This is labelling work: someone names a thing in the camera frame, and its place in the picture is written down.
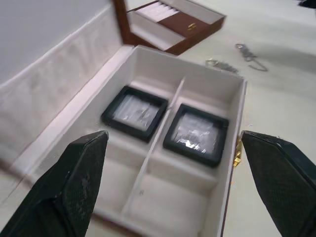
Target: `gold latch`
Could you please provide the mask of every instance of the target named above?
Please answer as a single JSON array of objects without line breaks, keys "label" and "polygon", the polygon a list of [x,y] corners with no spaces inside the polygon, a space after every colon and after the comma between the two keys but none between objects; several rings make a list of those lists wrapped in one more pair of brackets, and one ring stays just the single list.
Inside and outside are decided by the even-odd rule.
[{"label": "gold latch", "polygon": [[196,26],[197,26],[196,23],[190,24],[190,25],[188,26],[188,31],[193,30]]},{"label": "gold latch", "polygon": [[234,159],[234,167],[237,167],[241,162],[241,149],[242,149],[242,141],[241,138],[237,138],[236,150],[235,150],[235,159]]}]

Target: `open jewelry box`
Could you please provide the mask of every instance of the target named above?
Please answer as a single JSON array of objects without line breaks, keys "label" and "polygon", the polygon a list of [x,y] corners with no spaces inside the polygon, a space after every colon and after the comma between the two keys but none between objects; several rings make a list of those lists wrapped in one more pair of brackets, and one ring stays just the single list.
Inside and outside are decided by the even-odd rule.
[{"label": "open jewelry box", "polygon": [[225,15],[190,0],[158,0],[127,11],[113,1],[125,44],[179,55],[222,28]]},{"label": "open jewelry box", "polygon": [[[184,0],[173,1],[173,4],[191,10],[192,3]],[[193,9],[198,14],[200,8]],[[201,9],[199,16],[206,17],[206,10]],[[110,4],[92,23],[84,26],[84,34],[79,32],[76,37],[68,38],[63,43],[65,46],[51,54],[50,61],[37,64],[55,65],[54,60],[60,62],[56,57],[59,52],[67,57],[64,64],[89,61],[85,58],[89,54],[81,51],[87,49],[82,47],[83,37],[95,47],[91,53],[98,54],[91,61],[95,64],[102,58],[106,62],[86,84],[81,83],[47,125],[42,126],[43,130],[13,162],[12,169],[25,174],[25,179],[37,180],[56,163],[69,143],[83,135],[106,130],[109,140],[95,213],[145,236],[219,236],[225,220],[246,81],[158,50],[123,45],[118,40],[115,21],[114,7]],[[73,60],[74,53],[78,53],[80,60]],[[80,78],[80,63],[62,69],[68,70],[67,77],[60,78],[61,74],[57,73],[58,77],[46,77],[46,81],[58,87],[70,83],[70,78]],[[75,79],[71,81],[73,85],[78,84]],[[168,108],[149,143],[105,126],[100,120],[111,101],[127,85],[168,101]],[[52,92],[43,91],[39,97]],[[164,138],[181,104],[229,121],[222,159],[216,168],[163,148]],[[23,121],[32,116],[25,114]],[[20,192],[16,197],[24,195],[19,187],[15,192]]]}]

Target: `brown wooden jewelry box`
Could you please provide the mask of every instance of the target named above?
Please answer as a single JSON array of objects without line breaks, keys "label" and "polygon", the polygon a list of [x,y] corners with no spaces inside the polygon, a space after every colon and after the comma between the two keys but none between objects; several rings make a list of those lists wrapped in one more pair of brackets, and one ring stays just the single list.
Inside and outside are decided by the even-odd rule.
[{"label": "brown wooden jewelry box", "polygon": [[[190,0],[159,0],[127,11],[124,0],[113,0],[124,44],[143,45],[180,55],[222,28],[225,15]],[[169,9],[175,14],[154,19],[155,10]]]}]

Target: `white jewelry box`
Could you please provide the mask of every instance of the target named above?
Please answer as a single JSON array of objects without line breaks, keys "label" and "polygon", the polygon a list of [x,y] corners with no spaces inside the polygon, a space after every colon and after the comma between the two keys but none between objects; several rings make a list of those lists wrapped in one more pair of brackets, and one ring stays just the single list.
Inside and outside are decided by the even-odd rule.
[{"label": "white jewelry box", "polygon": [[[96,17],[100,26],[94,26],[93,32],[104,30],[101,22],[115,22],[113,11],[109,6],[101,20]],[[105,27],[116,35],[105,42],[105,47],[113,49],[112,45],[118,44],[115,39],[119,31],[111,24]],[[82,37],[78,35],[68,39],[68,43],[78,41]],[[26,179],[37,180],[58,160],[70,142],[98,130],[107,130],[110,139],[95,213],[146,236],[220,236],[246,81],[164,52],[119,44],[115,52],[108,50],[108,54],[103,55],[110,57],[95,76],[81,89],[74,90],[73,98],[65,102],[64,107],[59,107],[57,115],[52,116],[37,137],[30,138],[29,146],[13,162],[11,169],[26,174]],[[67,53],[66,47],[59,50]],[[65,81],[54,83],[58,86]],[[100,122],[101,114],[125,85],[169,100],[169,109],[149,144]],[[222,161],[217,168],[203,166],[162,148],[182,103],[229,120]]]}]

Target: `gold clasp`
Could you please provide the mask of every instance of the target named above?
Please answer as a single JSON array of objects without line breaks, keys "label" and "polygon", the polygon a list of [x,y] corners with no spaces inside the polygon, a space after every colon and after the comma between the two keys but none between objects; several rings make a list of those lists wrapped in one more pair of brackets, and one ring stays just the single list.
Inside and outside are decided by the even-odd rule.
[{"label": "gold clasp", "polygon": [[196,23],[190,24],[190,25],[188,26],[188,31],[193,30],[196,26],[197,26]]},{"label": "gold clasp", "polygon": [[241,162],[241,149],[242,149],[242,141],[241,138],[237,138],[236,150],[235,150],[235,159],[234,159],[234,167]]}]

